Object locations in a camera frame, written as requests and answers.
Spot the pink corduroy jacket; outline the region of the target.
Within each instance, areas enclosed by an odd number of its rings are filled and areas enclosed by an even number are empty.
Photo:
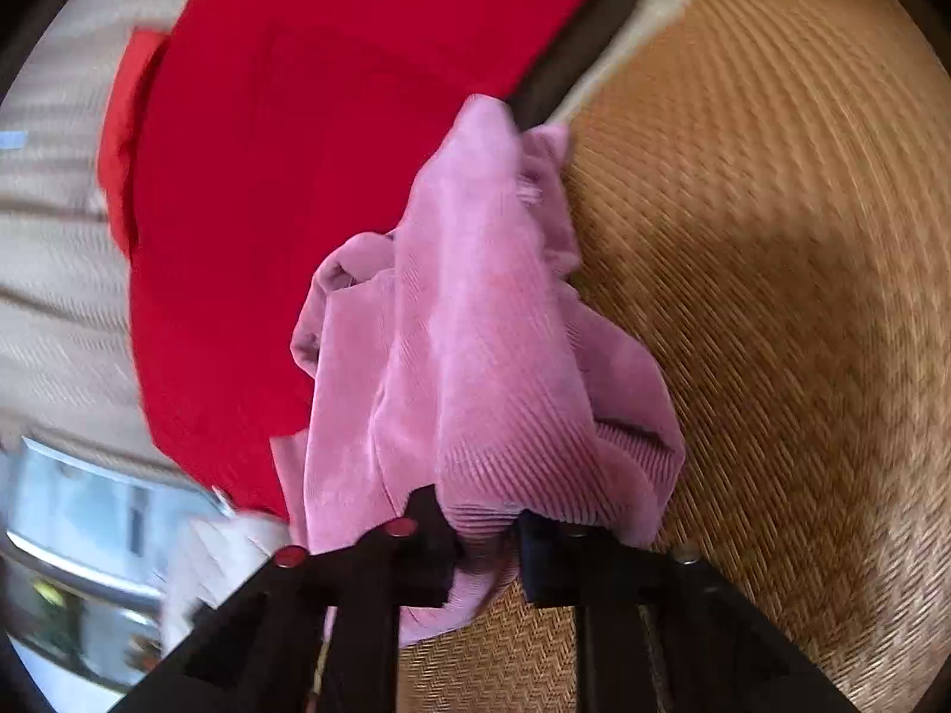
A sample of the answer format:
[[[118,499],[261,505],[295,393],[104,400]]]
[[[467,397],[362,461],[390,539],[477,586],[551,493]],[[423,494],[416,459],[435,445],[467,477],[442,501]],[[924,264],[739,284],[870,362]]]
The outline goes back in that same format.
[[[650,351],[569,283],[568,148],[562,125],[467,98],[398,227],[317,268],[292,335],[314,383],[308,427],[272,441],[292,539],[347,547],[427,486],[464,549],[448,602],[403,611],[403,644],[511,583],[519,513],[650,544],[684,465]]]

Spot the window glass pane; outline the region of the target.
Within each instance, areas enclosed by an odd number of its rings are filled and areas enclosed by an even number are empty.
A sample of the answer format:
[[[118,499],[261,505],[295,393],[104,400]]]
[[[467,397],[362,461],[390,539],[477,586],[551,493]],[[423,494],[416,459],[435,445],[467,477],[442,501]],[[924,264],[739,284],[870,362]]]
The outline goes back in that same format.
[[[156,600],[182,525],[221,517],[213,494],[129,477],[26,438],[14,456],[5,536],[90,583]]]

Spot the red cushion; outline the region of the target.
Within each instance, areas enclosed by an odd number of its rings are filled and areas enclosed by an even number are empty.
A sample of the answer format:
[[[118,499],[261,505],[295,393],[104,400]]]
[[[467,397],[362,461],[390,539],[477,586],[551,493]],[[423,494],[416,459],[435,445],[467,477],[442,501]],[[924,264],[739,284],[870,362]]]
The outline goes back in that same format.
[[[132,179],[148,93],[168,48],[166,31],[136,27],[122,52],[109,91],[98,142],[97,181],[106,203],[111,238],[131,258],[137,227],[132,208]]]

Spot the red blanket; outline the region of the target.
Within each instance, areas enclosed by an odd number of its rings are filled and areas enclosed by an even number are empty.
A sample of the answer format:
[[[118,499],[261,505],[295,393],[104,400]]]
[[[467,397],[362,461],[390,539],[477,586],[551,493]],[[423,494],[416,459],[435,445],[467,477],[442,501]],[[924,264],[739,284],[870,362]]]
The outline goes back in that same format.
[[[467,97],[521,97],[585,11],[593,58],[634,2],[188,0],[132,179],[132,354],[158,451],[282,515],[271,444],[310,418],[290,336],[317,266],[392,229]]]

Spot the woven bamboo bed mat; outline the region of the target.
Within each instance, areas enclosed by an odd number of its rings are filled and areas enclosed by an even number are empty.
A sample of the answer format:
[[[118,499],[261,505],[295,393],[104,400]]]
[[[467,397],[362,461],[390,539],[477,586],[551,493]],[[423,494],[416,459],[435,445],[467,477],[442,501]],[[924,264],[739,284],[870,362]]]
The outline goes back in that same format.
[[[949,654],[949,77],[898,0],[646,0],[571,114],[577,288],[650,346],[693,542],[864,711]]]

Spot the beige patterned curtain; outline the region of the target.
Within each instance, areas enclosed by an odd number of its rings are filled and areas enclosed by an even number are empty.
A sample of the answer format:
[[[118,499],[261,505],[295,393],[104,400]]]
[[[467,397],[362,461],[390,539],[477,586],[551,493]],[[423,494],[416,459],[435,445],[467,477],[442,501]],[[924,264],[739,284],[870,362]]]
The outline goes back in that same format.
[[[95,177],[109,89],[137,26],[187,0],[29,0],[2,39],[2,441],[32,438],[176,481],[138,402],[126,259]]]

